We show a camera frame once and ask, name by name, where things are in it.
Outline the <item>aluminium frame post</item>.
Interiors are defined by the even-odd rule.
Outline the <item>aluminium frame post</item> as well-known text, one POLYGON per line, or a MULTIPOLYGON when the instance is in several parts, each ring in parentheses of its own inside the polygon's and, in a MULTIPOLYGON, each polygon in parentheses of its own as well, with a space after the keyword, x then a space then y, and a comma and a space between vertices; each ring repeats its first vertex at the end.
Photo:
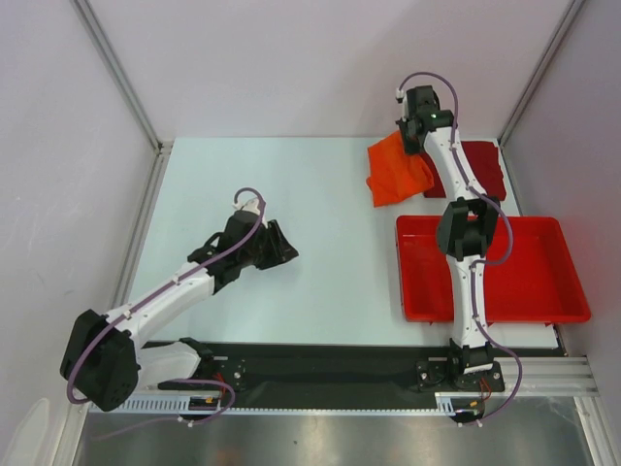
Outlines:
POLYGON ((498 136, 500 148, 504 148, 507 145, 512 133, 535 97, 554 59, 571 34, 576 21, 587 4, 588 1, 586 0, 571 0, 568 2, 567 8, 563 11, 561 18, 554 27, 533 72, 498 136))
POLYGON ((157 136, 154 126, 138 92, 131 83, 114 45, 105 31, 90 1, 71 0, 70 4, 77 13, 82 26, 93 47, 99 54, 105 68, 109 72, 120 97, 125 102, 131 116, 135 119, 142 135, 155 153, 161 152, 163 143, 157 136))

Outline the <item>orange t shirt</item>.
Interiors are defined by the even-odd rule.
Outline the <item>orange t shirt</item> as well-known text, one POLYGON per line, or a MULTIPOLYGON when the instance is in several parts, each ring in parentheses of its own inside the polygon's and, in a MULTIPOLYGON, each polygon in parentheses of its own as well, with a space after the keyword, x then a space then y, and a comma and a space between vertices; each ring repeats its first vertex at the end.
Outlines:
POLYGON ((405 152, 395 131, 367 149, 370 175, 366 184, 375 208, 399 204, 434 187, 434 176, 419 154, 405 152))

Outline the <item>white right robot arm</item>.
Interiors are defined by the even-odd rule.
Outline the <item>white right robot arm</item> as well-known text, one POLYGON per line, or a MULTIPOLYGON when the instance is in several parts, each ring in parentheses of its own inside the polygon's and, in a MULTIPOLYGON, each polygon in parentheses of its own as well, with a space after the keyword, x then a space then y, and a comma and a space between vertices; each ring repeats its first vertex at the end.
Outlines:
POLYGON ((396 99, 402 107, 397 124, 406 154, 422 151, 432 159, 449 200, 436 232, 449 266, 454 306, 445 380, 470 389, 494 364, 486 334, 484 272, 499 213, 465 154, 455 114, 441 108, 433 88, 400 88, 396 99))

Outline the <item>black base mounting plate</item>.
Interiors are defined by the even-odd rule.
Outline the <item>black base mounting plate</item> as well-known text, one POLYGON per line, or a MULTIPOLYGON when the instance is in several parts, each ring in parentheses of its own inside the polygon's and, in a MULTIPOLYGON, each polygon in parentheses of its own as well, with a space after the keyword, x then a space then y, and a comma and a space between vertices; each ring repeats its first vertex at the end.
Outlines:
POLYGON ((158 388, 198 391, 207 389, 209 380, 217 380, 234 389, 235 399, 240 393, 279 389, 364 393, 379 389, 400 395, 456 392, 478 398, 511 388, 516 370, 522 368, 520 360, 503 361, 503 353, 495 349, 493 369, 461 389, 445 380, 449 348, 202 344, 212 354, 204 376, 188 383, 161 383, 158 388))

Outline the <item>right aluminium frame post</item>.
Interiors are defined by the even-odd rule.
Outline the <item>right aluminium frame post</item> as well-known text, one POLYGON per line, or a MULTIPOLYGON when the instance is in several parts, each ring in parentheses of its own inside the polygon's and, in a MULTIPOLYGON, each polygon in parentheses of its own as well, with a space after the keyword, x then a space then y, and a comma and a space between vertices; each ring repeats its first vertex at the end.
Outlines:
POLYGON ((587 4, 588 1, 586 0, 571 0, 568 2, 567 8, 563 11, 561 18, 554 27, 533 72, 498 136, 500 148, 504 148, 507 145, 512 133, 535 97, 554 59, 571 34, 576 21, 587 4))

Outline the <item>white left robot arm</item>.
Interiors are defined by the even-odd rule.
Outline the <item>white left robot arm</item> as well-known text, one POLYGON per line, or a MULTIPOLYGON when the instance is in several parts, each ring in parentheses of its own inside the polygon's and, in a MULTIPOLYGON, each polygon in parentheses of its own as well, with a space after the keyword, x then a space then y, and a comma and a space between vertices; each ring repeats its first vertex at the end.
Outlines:
POLYGON ((103 412, 122 405, 138 389, 183 380, 193 388, 213 377, 209 348, 191 338, 148 347, 147 342, 190 307, 234 282, 243 269, 267 270, 299 255, 276 220, 234 212, 221 232, 187 256, 176 273, 135 303, 102 315, 80 314, 60 366, 73 404, 92 402, 103 412))

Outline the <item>left aluminium frame post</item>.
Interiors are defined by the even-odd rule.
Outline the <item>left aluminium frame post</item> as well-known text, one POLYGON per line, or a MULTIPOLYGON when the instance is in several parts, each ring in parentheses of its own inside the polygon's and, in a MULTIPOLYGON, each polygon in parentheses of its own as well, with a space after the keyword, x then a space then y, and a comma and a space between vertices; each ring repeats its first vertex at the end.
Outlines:
POLYGON ((99 54, 105 68, 109 72, 120 97, 125 102, 131 116, 135 119, 142 135, 155 153, 161 152, 163 143, 157 136, 154 126, 138 92, 131 83, 114 45, 105 31, 90 1, 71 0, 70 4, 77 13, 82 26, 93 47, 99 54))

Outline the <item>aluminium front rail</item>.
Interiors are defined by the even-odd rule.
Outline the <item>aluminium front rail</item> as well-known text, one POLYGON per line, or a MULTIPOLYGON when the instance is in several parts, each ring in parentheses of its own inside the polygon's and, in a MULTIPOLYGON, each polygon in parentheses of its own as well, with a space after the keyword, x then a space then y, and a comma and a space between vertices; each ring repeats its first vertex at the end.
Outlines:
POLYGON ((586 356, 523 357, 521 397, 597 397, 599 390, 586 356))

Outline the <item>red plastic tray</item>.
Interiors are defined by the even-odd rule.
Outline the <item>red plastic tray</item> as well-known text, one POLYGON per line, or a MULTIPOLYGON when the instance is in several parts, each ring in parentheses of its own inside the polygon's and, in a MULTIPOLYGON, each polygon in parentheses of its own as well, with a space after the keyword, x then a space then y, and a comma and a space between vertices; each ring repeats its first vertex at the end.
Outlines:
MULTIPOLYGON (((591 311, 559 222, 514 216, 510 257, 484 274, 489 323, 583 323, 591 311)), ((450 322, 453 296, 449 267, 436 242, 438 216, 399 216, 396 243, 404 317, 412 322, 450 322)))

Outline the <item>folded dark red t shirt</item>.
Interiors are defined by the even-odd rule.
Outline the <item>folded dark red t shirt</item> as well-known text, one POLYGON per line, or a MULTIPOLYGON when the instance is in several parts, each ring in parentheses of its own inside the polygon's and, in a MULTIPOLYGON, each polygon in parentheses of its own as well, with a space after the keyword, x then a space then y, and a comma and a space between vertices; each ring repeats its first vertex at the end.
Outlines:
MULTIPOLYGON (((464 141, 462 146, 476 178, 487 195, 505 201, 507 191, 500 165, 499 149, 493 142, 488 141, 464 141)), ((429 168, 434 181, 434 185, 423 193, 424 197, 444 198, 445 191, 433 160, 427 153, 422 153, 421 158, 429 168)))

